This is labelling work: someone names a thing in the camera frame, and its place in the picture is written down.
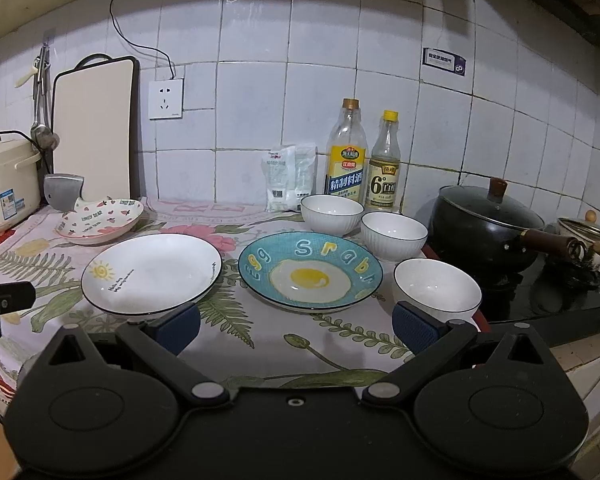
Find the white bowl black rim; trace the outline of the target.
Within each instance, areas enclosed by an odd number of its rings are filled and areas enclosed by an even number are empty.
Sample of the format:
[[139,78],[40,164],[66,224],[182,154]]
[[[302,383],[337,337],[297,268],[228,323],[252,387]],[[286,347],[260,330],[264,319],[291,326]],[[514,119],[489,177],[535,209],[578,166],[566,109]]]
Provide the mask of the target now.
[[464,271],[434,259],[404,260],[393,270],[393,296],[438,321],[470,321],[480,307],[482,291]]

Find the white sun plate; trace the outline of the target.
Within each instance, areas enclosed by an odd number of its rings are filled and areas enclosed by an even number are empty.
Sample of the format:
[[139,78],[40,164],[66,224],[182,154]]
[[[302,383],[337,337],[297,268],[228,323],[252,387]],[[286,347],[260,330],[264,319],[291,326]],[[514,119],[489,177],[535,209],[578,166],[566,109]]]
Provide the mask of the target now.
[[94,257],[82,273],[81,290],[92,306],[122,320],[156,318],[204,298],[221,271],[221,254],[206,240],[147,235]]

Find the white ribbed bowl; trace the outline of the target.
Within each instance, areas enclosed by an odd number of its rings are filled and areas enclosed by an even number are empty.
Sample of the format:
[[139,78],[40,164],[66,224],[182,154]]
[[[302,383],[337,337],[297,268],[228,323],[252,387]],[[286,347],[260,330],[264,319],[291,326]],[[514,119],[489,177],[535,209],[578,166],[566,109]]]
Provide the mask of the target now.
[[364,207],[335,195],[306,196],[300,203],[303,221],[314,232],[343,237],[356,229]]
[[377,258],[396,262],[417,257],[428,237],[426,226],[419,221],[381,211],[364,214],[361,233]]

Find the pink rabbit carrot plate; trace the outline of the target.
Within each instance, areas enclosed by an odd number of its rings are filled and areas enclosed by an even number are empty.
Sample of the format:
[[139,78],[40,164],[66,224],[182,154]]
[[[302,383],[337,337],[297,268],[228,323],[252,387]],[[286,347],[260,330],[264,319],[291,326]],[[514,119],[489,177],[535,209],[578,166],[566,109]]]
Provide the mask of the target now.
[[143,212],[144,205],[129,198],[106,198],[96,202],[86,202],[78,198],[73,210],[61,216],[58,225],[55,226],[55,232],[71,244],[102,245],[130,232]]

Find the blue fried egg plate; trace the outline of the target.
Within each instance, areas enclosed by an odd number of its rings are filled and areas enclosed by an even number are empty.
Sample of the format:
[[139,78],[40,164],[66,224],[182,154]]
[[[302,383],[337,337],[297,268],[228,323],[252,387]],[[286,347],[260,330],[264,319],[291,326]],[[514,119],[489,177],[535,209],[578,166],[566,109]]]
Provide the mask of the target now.
[[382,265],[366,248],[315,232],[255,240],[239,255],[238,271],[261,299],[303,314],[347,310],[373,296],[384,279]]

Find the white rice cooker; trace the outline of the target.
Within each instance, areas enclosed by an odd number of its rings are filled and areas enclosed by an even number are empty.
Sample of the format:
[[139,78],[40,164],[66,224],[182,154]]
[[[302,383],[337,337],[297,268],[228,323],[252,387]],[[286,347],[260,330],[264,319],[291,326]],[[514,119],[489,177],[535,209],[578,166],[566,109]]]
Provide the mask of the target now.
[[0,234],[38,210],[41,160],[41,152],[26,134],[0,132]]

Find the floral table cloth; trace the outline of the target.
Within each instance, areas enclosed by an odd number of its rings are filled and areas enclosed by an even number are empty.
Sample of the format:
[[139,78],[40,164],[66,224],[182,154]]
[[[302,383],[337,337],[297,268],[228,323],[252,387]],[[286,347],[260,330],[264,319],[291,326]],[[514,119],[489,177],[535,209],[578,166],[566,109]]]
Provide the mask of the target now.
[[[180,355],[216,382],[232,389],[363,387],[412,358],[391,328],[392,263],[385,263],[378,291],[350,309],[288,312],[242,284],[238,258],[261,237],[304,230],[300,214],[151,198],[144,206],[132,236],[198,237],[223,258],[219,286],[200,306],[200,333]],[[0,283],[24,278],[38,294],[31,309],[2,318],[0,414],[12,400],[23,364],[42,351],[59,327],[78,324],[89,333],[110,333],[119,324],[81,292],[81,276],[102,248],[66,242],[55,231],[59,220],[58,212],[45,207],[0,239]]]

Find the black wok with lid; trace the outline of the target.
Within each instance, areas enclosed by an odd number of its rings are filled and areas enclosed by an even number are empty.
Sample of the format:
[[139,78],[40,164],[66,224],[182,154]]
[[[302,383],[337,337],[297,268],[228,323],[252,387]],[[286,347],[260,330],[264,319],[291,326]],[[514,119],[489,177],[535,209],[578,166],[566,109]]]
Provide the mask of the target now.
[[487,188],[440,188],[428,224],[428,245],[439,259],[476,280],[518,274],[541,254],[582,261],[586,249],[580,240],[547,232],[544,220],[506,190],[500,178]]

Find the hanging metal ladle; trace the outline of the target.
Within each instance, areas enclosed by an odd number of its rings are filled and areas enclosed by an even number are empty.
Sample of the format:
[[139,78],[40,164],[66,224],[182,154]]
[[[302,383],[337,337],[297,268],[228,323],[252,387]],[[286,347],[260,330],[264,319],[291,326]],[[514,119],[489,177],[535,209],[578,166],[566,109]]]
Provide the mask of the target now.
[[50,70],[50,47],[42,44],[36,58],[36,73],[33,78],[33,122],[31,136],[42,151],[52,152],[59,143],[58,135],[50,125],[48,104],[48,71]]

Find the cooking wine bottle yellow label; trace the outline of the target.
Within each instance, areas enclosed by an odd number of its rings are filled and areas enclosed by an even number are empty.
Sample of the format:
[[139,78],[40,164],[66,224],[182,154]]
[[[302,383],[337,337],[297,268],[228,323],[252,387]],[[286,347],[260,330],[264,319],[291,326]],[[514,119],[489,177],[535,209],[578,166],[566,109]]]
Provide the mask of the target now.
[[329,136],[325,177],[327,195],[363,203],[366,133],[357,99],[344,99],[335,128]]

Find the small pot with lid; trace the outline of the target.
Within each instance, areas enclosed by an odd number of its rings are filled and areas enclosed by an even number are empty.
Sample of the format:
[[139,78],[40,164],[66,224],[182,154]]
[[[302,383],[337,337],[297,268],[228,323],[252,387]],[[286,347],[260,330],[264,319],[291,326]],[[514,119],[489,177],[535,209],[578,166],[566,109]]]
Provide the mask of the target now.
[[573,236],[583,244],[581,262],[594,271],[600,268],[600,226],[596,219],[595,211],[590,209],[584,220],[567,217],[557,220],[560,234]]

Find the white salt bag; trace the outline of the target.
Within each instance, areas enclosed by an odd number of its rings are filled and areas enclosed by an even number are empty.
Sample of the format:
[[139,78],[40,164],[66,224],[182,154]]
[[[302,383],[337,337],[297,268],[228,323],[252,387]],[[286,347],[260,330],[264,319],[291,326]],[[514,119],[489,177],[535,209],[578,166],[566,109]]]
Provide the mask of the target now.
[[266,210],[299,211],[300,203],[314,192],[317,150],[314,143],[278,146],[263,155]]

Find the white peeler hanging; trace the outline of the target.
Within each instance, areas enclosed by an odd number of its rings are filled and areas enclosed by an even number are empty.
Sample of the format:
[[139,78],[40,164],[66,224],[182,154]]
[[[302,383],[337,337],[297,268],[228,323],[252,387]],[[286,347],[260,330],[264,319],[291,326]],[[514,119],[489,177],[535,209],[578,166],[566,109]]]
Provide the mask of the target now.
[[14,87],[15,88],[22,87],[27,81],[29,81],[31,78],[34,78],[37,74],[38,74],[38,66],[33,65],[30,68],[30,70],[27,71],[27,73],[25,73],[22,77],[20,77],[19,79],[16,80],[16,82],[14,83]]

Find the white wall socket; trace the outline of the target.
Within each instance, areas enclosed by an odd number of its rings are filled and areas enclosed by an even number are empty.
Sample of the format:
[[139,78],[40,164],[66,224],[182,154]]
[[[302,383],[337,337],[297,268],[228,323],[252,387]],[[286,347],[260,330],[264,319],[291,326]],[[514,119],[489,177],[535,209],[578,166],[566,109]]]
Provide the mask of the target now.
[[182,78],[151,81],[148,86],[148,118],[150,120],[182,118],[183,92]]

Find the blue wall sticker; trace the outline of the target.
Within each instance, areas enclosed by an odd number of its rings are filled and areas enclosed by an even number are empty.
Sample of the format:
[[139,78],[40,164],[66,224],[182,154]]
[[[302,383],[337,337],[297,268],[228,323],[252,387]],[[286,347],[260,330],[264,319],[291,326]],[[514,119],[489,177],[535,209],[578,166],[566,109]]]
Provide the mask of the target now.
[[464,77],[466,75],[466,58],[445,50],[423,48],[422,64],[457,76]]

